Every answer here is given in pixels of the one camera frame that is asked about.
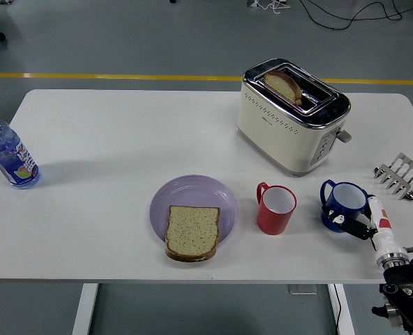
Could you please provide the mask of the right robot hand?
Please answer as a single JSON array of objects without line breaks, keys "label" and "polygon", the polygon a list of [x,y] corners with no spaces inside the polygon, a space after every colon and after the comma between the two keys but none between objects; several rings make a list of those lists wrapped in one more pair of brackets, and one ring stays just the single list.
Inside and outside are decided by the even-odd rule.
[{"label": "right robot hand", "polygon": [[388,269],[408,264],[410,259],[407,251],[396,243],[384,206],[375,195],[368,196],[366,209],[370,211],[368,216],[370,225],[349,216],[344,216],[326,205],[322,206],[325,217],[334,226],[359,239],[372,240],[376,251],[376,262],[379,267]]}]

